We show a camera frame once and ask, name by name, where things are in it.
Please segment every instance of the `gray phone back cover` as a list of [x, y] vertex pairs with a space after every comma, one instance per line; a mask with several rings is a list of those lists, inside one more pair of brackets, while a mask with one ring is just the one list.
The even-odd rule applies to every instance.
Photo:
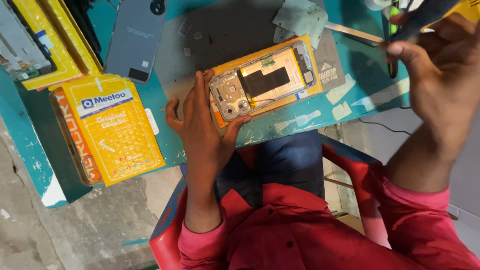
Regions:
[[105, 60], [106, 73], [142, 85], [150, 80], [168, 0], [161, 15], [152, 13], [151, 3], [152, 0], [124, 0], [119, 4]]

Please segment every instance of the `teal workbench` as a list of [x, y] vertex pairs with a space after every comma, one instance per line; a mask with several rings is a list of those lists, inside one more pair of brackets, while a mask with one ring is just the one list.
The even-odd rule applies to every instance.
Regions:
[[[211, 2], [213, 0], [170, 0], [167, 20]], [[380, 12], [368, 10], [363, 4], [363, 0], [325, 0], [325, 6], [330, 22], [379, 37], [383, 36]], [[95, 2], [93, 7], [89, 11], [89, 17], [102, 46], [101, 56], [105, 59], [116, 10], [106, 1]], [[396, 84], [398, 87], [408, 87], [403, 80], [407, 78], [408, 74], [405, 67], [400, 64], [397, 79], [391, 80], [388, 77], [386, 64], [383, 62], [383, 53], [337, 33], [334, 33], [334, 38], [344, 73], [350, 74], [357, 82], [353, 88], [335, 105], [332, 105], [326, 98], [326, 93], [321, 93], [246, 124], [240, 131], [237, 140], [238, 147], [408, 105], [408, 93], [406, 93], [392, 100], [387, 97], [373, 110], [367, 110], [365, 106], [352, 106], [356, 101], [389, 86], [391, 88]], [[0, 88], [0, 115], [15, 142], [37, 192], [42, 197], [43, 204], [49, 208], [57, 207], [73, 202], [88, 193], [91, 188], [83, 186], [77, 176], [69, 150], [64, 143], [48, 102], [48, 90], [27, 91], [20, 84], [14, 84], [3, 72], [0, 72], [0, 85], [2, 85]], [[137, 89], [144, 107], [151, 109], [160, 130], [156, 139], [167, 163], [162, 169], [185, 162], [181, 140], [166, 125], [165, 112], [159, 109], [160, 107], [164, 108], [168, 101], [157, 75], [153, 74], [150, 83], [146, 86], [137, 85]], [[388, 96], [389, 93], [385, 93], [382, 97], [385, 98], [385, 95]], [[333, 117], [332, 109], [343, 102], [349, 105], [352, 113], [337, 121]], [[307, 121], [294, 121], [298, 117], [306, 115], [314, 116], [307, 117]], [[288, 125], [278, 132], [275, 124], [283, 122]]]

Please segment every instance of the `smartphone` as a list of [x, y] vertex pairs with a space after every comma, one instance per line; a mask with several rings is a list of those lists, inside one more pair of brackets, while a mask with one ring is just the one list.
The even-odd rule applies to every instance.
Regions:
[[14, 81], [33, 79], [57, 70], [49, 50], [11, 0], [0, 0], [0, 65]]
[[223, 120], [230, 122], [316, 85], [312, 59], [299, 40], [215, 75], [210, 91]]
[[168, 0], [120, 2], [104, 70], [145, 85], [150, 80]]

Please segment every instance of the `white tape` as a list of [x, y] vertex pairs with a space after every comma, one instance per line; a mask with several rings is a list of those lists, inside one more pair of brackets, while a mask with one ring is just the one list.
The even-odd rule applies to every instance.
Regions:
[[367, 8], [373, 11], [382, 10], [392, 4], [392, 0], [364, 0]]

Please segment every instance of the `concrete floor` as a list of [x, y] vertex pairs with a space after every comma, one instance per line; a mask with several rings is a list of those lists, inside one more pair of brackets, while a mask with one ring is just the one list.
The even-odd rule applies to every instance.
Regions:
[[[335, 126], [320, 132], [345, 136]], [[351, 137], [358, 138], [358, 132]], [[348, 182], [331, 163], [325, 161], [324, 168], [325, 174], [335, 172], [330, 178]], [[1, 119], [0, 175], [0, 270], [139, 270], [153, 265], [146, 240], [181, 178], [179, 167], [161, 170], [47, 209]], [[358, 213], [352, 191], [332, 183], [325, 187], [332, 210]]]

